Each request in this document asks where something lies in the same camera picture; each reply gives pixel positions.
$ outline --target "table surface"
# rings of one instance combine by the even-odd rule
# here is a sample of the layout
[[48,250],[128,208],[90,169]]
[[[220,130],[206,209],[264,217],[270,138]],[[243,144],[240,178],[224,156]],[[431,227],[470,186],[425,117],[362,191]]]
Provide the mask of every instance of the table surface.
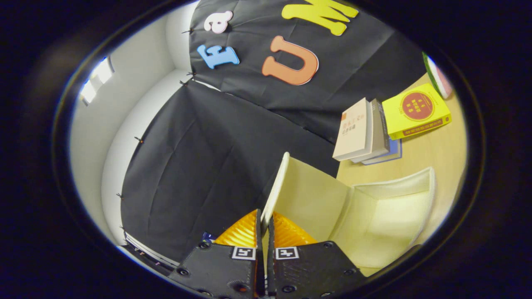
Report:
[[[423,75],[408,89],[430,83]],[[340,162],[337,179],[346,185],[366,184],[402,178],[432,166],[436,174],[436,196],[429,220],[415,241],[425,242],[447,216],[461,187],[466,168],[467,134],[460,102],[453,93],[444,100],[452,121],[442,127],[403,138],[403,156],[378,164]]]

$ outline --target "yellow letter m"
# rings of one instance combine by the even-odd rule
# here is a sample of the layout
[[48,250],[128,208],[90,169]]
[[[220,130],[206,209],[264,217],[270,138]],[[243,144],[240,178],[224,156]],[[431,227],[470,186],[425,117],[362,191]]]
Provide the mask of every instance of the yellow letter m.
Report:
[[359,12],[349,6],[334,2],[333,0],[305,0],[309,4],[288,4],[282,9],[285,19],[300,18],[328,28],[336,36],[342,35],[347,26],[342,22],[349,22],[344,15],[354,18]]

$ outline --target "foam letter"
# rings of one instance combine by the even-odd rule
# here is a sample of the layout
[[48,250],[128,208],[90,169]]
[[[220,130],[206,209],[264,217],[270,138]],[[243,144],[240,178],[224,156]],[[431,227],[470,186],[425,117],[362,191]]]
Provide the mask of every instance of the foam letter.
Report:
[[238,60],[238,56],[236,56],[235,50],[231,47],[226,47],[226,50],[224,52],[220,52],[222,50],[222,47],[220,46],[213,46],[205,50],[205,45],[201,45],[198,47],[197,51],[207,64],[209,68],[214,70],[214,67],[218,64],[224,64],[232,62],[234,64],[239,64],[240,60]]
[[302,85],[309,82],[318,70],[319,61],[314,53],[285,41],[282,36],[273,38],[270,50],[272,52],[281,50],[296,55],[304,64],[300,70],[294,70],[278,63],[273,56],[268,56],[262,65],[262,74],[265,76],[274,76],[292,85]]
[[[347,26],[342,22],[349,22],[349,19],[336,10],[341,11],[344,15],[354,18],[359,12],[349,6],[334,2],[333,0],[305,0],[309,4],[288,4],[281,12],[285,19],[300,18],[320,26],[328,28],[332,34],[340,36],[344,33]],[[342,22],[333,22],[328,19],[334,19]]]
[[212,32],[218,34],[222,33],[227,28],[227,22],[232,19],[232,12],[226,11],[223,13],[213,13],[205,19],[205,23],[203,23],[203,28],[205,28],[205,31],[209,31],[212,29]]

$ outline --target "yellow book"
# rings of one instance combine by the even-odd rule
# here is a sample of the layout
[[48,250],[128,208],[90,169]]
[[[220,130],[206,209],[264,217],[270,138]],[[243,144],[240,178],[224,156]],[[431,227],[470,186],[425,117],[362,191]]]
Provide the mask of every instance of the yellow book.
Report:
[[392,140],[419,134],[451,122],[451,112],[430,84],[423,84],[383,102]]

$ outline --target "black fabric backdrop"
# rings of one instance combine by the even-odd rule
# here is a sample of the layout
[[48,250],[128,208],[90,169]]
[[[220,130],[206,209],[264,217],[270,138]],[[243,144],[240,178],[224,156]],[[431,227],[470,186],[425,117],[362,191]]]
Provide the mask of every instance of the black fabric backdrop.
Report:
[[[201,0],[190,27],[190,62],[198,81],[251,101],[311,132],[336,142],[340,115],[361,98],[384,101],[397,95],[425,72],[421,50],[402,34],[359,10],[341,36],[302,19],[281,16],[287,4],[304,0]],[[205,31],[212,13],[232,11],[227,30]],[[264,60],[300,69],[303,61],[282,51],[270,51],[275,36],[312,51],[319,69],[307,84],[293,86],[261,70]],[[240,64],[207,67],[197,52],[200,45],[231,46]]]
[[335,176],[334,146],[249,101],[194,81],[161,108],[128,166],[123,227],[178,262],[204,231],[263,209],[284,152]]

